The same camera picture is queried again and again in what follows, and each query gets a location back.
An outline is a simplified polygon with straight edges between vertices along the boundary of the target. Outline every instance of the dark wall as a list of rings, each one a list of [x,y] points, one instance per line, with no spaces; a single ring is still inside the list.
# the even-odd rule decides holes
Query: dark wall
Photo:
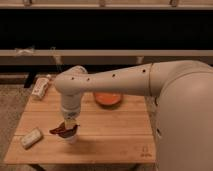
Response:
[[[213,49],[213,11],[0,10],[0,49]]]

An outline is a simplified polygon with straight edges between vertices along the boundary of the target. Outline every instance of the table top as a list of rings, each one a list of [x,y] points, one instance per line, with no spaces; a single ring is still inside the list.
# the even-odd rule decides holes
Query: table top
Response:
[[[82,99],[78,139],[68,144],[51,135],[63,122],[60,95],[50,86],[42,101],[32,97],[25,107],[7,155],[6,164],[154,163],[155,144],[144,97],[124,95],[114,108],[102,108],[92,93]],[[44,138],[25,150],[20,138],[38,127]]]

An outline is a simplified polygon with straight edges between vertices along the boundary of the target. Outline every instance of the orange bowl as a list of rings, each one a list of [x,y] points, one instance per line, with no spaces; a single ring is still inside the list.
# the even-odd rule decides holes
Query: orange bowl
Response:
[[[102,93],[102,92],[95,92],[93,93],[95,101],[104,106],[112,106],[119,103],[123,95],[116,94],[116,93]]]

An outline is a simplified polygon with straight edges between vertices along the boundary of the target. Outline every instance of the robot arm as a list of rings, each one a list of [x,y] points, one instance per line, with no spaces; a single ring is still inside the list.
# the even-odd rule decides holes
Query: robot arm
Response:
[[[88,91],[158,97],[158,170],[213,170],[213,70],[208,65],[164,62],[98,74],[77,66],[59,74],[55,87],[65,120],[78,116]]]

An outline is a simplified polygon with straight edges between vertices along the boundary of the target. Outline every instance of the beige carpet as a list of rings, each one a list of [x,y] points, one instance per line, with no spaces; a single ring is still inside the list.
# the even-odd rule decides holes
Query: beige carpet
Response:
[[[3,164],[4,156],[31,91],[32,87],[24,89],[21,84],[0,84],[0,171],[34,171],[28,165]],[[150,106],[150,111],[154,111],[153,106]],[[130,171],[134,166],[133,164],[43,165],[47,171]],[[142,165],[139,170],[153,171],[153,166]]]

